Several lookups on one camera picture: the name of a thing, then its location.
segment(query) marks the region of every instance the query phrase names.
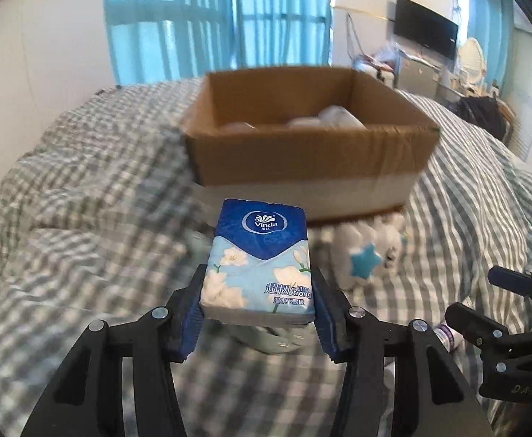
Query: plush toy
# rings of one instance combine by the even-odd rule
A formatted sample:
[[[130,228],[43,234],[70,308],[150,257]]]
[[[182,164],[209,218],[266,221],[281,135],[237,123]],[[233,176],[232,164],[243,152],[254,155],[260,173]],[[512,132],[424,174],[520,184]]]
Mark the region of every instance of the plush toy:
[[[352,290],[373,276],[383,276],[397,265],[403,249],[404,218],[395,213],[337,226],[331,239],[331,261],[338,286]]]

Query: metal bolt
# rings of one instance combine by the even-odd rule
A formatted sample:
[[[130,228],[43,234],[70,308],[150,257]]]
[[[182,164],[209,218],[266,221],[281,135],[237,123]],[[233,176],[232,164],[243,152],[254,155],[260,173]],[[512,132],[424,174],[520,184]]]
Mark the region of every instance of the metal bolt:
[[[153,317],[155,319],[164,319],[167,315],[169,315],[169,311],[165,307],[157,307],[153,311]]]
[[[363,309],[362,307],[355,306],[355,307],[351,307],[348,310],[348,314],[351,317],[355,317],[356,319],[361,319],[365,317],[366,312],[365,312],[365,309]]]
[[[418,332],[425,332],[428,330],[428,324],[421,319],[416,319],[411,323],[411,326]]]
[[[91,332],[99,332],[104,328],[104,322],[102,320],[93,320],[87,328],[89,328]]]

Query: brown cardboard box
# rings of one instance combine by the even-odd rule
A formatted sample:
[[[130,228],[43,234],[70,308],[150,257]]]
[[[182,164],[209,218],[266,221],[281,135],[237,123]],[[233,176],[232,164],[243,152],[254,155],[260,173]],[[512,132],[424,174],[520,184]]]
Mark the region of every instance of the brown cardboard box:
[[[285,125],[330,105],[368,129]],[[228,197],[297,205],[310,223],[396,210],[440,138],[438,125],[404,97],[348,68],[215,72],[188,117],[189,159],[210,224]],[[258,129],[221,130],[232,122]]]

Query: blue star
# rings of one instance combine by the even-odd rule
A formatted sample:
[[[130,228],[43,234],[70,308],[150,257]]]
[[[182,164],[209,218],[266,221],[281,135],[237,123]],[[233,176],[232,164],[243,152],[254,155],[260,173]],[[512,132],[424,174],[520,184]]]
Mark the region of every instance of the blue star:
[[[361,253],[351,255],[352,275],[367,279],[381,261],[383,259],[375,252],[375,245],[370,243]]]

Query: plaid fabric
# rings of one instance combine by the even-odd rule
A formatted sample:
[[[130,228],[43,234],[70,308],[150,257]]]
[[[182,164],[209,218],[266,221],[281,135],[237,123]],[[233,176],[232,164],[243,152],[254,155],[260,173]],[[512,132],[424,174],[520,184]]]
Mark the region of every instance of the plaid fabric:
[[[64,113],[0,186],[0,428],[18,436],[52,373],[96,318],[134,320],[184,286],[186,251],[201,228],[180,119],[199,80],[108,90]],[[407,204],[399,270],[355,291],[381,320],[439,323],[470,296],[511,332],[532,329],[532,303],[491,287],[493,264],[532,270],[532,173],[480,128],[406,95],[439,122],[442,141]],[[312,260],[332,277],[328,245]],[[264,355],[204,326],[173,376],[189,435],[328,435],[343,367],[311,344]],[[478,351],[454,354],[472,388]],[[126,367],[127,435],[135,435]],[[497,429],[507,405],[482,400]],[[388,421],[382,429],[388,427]]]

